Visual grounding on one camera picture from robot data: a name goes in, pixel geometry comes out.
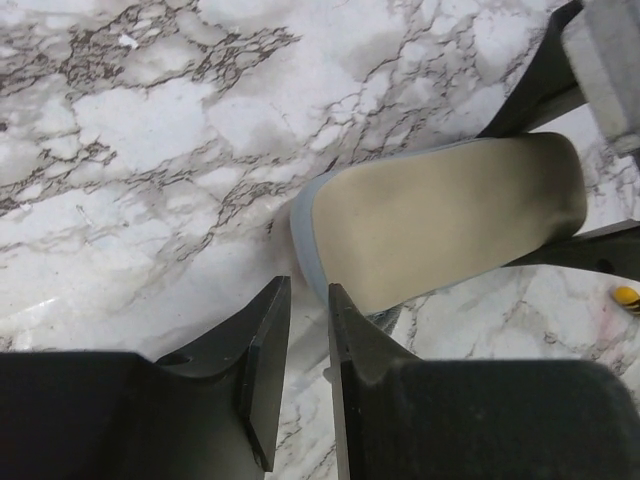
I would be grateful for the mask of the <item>beige umbrella case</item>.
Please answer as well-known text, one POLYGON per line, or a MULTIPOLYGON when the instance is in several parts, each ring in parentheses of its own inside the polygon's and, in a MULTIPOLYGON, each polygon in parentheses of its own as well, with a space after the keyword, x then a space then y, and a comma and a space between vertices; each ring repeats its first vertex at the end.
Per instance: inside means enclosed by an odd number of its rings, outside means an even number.
POLYGON ((571 141, 530 133, 322 174, 293 200, 290 228, 319 298, 339 284, 377 314, 567 239, 586 214, 571 141))

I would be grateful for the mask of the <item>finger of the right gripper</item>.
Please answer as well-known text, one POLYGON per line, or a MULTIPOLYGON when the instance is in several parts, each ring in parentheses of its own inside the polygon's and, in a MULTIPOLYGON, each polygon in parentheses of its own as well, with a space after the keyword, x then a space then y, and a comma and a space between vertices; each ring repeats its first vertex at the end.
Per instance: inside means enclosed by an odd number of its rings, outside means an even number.
POLYGON ((581 2, 570 1, 551 14, 531 63, 480 138, 528 132, 586 103, 562 46, 564 28, 582 9, 581 2))
POLYGON ((638 276, 640 226, 625 220, 547 244, 506 267, 552 265, 614 276, 638 276))

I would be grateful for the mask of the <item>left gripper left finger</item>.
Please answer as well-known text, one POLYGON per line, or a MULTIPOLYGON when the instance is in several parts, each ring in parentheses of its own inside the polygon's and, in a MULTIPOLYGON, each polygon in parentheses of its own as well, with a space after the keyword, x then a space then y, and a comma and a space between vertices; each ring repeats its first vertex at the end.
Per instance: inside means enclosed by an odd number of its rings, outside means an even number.
POLYGON ((5 479, 260 479, 274 465, 291 281, 151 361, 125 351, 1 357, 5 479))

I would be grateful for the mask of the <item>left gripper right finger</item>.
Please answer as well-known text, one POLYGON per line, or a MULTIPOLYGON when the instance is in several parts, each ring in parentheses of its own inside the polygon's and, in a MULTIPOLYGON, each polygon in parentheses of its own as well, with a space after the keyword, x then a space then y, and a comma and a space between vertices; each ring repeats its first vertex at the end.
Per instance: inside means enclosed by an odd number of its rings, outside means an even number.
POLYGON ((423 360, 329 288, 342 479, 635 479, 639 415, 582 360, 423 360))

